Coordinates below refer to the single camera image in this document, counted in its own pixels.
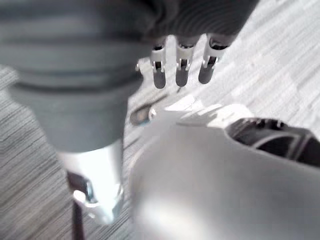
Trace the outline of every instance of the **striped carpet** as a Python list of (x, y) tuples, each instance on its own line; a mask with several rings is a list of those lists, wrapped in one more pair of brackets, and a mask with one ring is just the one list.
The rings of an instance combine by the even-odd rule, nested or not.
[[(319, 0), (263, 0), (208, 85), (197, 80), (206, 41), (200, 39), (183, 91), (198, 96), (206, 105), (245, 104), (257, 116), (280, 118), (310, 128), (320, 137), (319, 40)], [(129, 112), (177, 90), (172, 37), (167, 48), (167, 86), (154, 88), (151, 67), (142, 59), (145, 81), (130, 99)], [(0, 67), (0, 238), (71, 239), (72, 202), (65, 174), (32, 112), (10, 100), (6, 87), (17, 78), (9, 67)], [(125, 127), (126, 192), (130, 162), (138, 150), (131, 143), (141, 130), (129, 124)], [(84, 216), (87, 239), (131, 239), (129, 207), (127, 199), (121, 217), (111, 226), (99, 226)]]

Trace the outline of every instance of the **black wire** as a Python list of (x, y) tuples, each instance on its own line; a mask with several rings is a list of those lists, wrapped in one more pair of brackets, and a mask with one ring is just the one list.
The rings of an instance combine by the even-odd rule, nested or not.
[(73, 213), (72, 213), (72, 235), (74, 240), (85, 240), (84, 226), (82, 221), (82, 210), (73, 202)]

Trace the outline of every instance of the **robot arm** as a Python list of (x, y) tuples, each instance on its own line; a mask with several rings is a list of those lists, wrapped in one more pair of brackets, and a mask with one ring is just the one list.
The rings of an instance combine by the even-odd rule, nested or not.
[(165, 38), (177, 39), (176, 83), (185, 86), (193, 49), (208, 35), (199, 81), (257, 0), (8, 0), (0, 3), (0, 63), (17, 70), (12, 98), (33, 110), (67, 171), (72, 195), (112, 223), (123, 201), (122, 142), (128, 98), (148, 57), (157, 88), (166, 84)]

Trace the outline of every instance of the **black mechanical part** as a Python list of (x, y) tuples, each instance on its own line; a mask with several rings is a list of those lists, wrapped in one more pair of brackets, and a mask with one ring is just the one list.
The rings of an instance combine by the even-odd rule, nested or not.
[(214, 65), (217, 62), (217, 57), (211, 56), (209, 58), (207, 67), (201, 65), (200, 72), (199, 72), (199, 82), (201, 84), (207, 84), (210, 82), (212, 75), (214, 73)]
[(165, 72), (157, 71), (153, 73), (153, 81), (157, 89), (163, 89), (166, 86)]
[(189, 71), (186, 70), (185, 66), (181, 67), (181, 70), (177, 69), (175, 73), (175, 83), (179, 87), (184, 87), (188, 82)]
[(230, 125), (227, 133), (257, 150), (320, 167), (320, 142), (308, 129), (291, 127), (275, 119), (245, 118)]
[(73, 193), (78, 190), (85, 194), (85, 199), (89, 203), (96, 203), (91, 183), (83, 176), (75, 174), (73, 172), (67, 172), (66, 179), (69, 185), (69, 190)]

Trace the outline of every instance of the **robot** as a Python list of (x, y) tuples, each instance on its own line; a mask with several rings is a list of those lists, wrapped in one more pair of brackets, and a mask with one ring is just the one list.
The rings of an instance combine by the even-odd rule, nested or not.
[[(128, 98), (143, 80), (138, 60), (150, 56), (154, 85), (165, 88), (166, 37), (175, 35), (182, 88), (205, 34), (198, 80), (207, 84), (257, 2), (0, 3), (0, 63), (19, 74), (10, 94), (33, 110), (56, 149), (75, 212), (85, 210), (100, 224), (112, 224), (121, 213)], [(139, 140), (147, 147), (136, 157), (131, 180), (139, 239), (318, 239), (320, 148), (314, 135), (255, 118), (238, 104), (191, 106), (156, 117), (152, 104), (139, 109), (143, 122), (154, 117)], [(75, 238), (82, 237), (80, 230)]]

